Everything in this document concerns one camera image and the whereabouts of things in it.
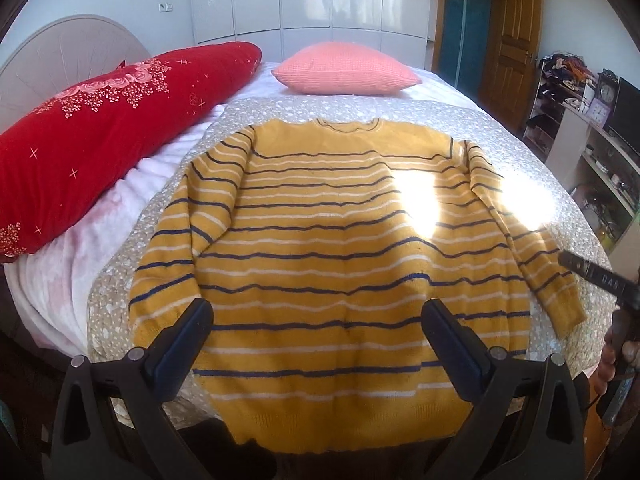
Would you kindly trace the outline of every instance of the metal screw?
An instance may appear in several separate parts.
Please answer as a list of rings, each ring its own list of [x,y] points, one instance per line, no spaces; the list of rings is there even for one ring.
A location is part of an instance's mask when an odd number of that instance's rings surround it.
[[[142,359],[144,356],[145,349],[140,347],[132,348],[131,350],[129,350],[129,353],[127,353],[127,357],[131,361],[140,361],[140,359]]]
[[[492,346],[489,348],[489,355],[498,361],[504,361],[508,354],[501,346]]]
[[[562,354],[551,354],[551,362],[556,366],[563,366],[564,357],[562,357]]]
[[[71,365],[73,368],[79,368],[84,364],[84,356],[77,355],[73,359],[71,359]]]

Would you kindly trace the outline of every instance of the red floral pillow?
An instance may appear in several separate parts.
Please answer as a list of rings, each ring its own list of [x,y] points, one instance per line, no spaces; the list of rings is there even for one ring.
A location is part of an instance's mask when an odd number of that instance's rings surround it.
[[[245,86],[262,53],[231,42],[167,52],[55,95],[0,135],[0,255],[69,229],[141,158]]]

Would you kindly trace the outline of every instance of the round headboard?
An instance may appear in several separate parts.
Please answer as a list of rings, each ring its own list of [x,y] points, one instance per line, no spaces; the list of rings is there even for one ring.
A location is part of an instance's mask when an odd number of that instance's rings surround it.
[[[0,68],[0,134],[69,86],[150,57],[126,28],[81,14],[49,23]]]

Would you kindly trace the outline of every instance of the person's arm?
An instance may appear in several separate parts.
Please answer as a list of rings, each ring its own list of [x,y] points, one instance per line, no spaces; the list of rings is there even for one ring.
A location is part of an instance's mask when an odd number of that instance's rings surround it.
[[[616,351],[611,345],[613,334],[611,329],[604,336],[604,347],[600,363],[594,373],[595,390],[598,395],[607,392],[607,383],[616,375]],[[622,347],[622,354],[629,364],[640,370],[640,342],[627,341]]]

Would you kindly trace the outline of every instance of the sweater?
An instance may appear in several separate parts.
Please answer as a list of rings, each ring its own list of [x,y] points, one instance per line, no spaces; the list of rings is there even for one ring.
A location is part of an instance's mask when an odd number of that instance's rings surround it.
[[[454,434],[470,405],[422,333],[426,300],[513,356],[531,293],[560,337],[585,319],[549,232],[527,229],[501,185],[479,146],[425,126],[248,126],[188,165],[134,276],[133,340],[208,300],[193,372],[238,443],[303,453]]]

